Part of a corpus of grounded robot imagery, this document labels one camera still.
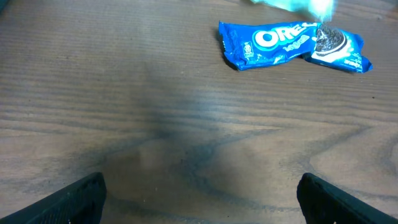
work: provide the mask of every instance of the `tabletop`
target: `tabletop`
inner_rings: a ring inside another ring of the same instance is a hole
[[[245,0],[11,0],[0,14],[0,217],[95,171],[102,223],[305,223],[312,172],[398,217],[398,9],[340,1],[374,69],[238,72],[218,21],[302,21]]]

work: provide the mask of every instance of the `brown wooden surface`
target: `brown wooden surface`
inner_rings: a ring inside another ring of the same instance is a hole
[[[237,72],[218,21],[304,18],[240,0],[11,0],[0,15],[0,217],[94,172],[103,223],[304,223],[313,172],[398,217],[398,13],[340,1],[374,64]]]

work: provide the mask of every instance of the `oreo cookie picture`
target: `oreo cookie picture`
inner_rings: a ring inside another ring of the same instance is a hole
[[[322,24],[317,30],[315,53],[324,57],[341,50],[346,44],[347,38],[342,31]]]

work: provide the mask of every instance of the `blue oreo wrapper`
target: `blue oreo wrapper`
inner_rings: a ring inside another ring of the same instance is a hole
[[[282,22],[259,26],[219,23],[225,57],[238,70],[286,63],[314,52],[318,23]]]
[[[361,55],[363,45],[364,41],[358,34],[320,25],[315,50],[304,54],[303,58],[331,68],[364,73],[372,70],[373,66]]]

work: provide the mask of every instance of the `blue snack wrapper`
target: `blue snack wrapper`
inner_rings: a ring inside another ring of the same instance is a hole
[[[364,45],[358,34],[321,25],[317,30],[317,46],[303,58],[311,63],[348,72],[372,70],[372,63],[361,55]]]
[[[314,52],[318,23],[283,22],[247,26],[219,23],[225,57],[238,70],[286,63]]]

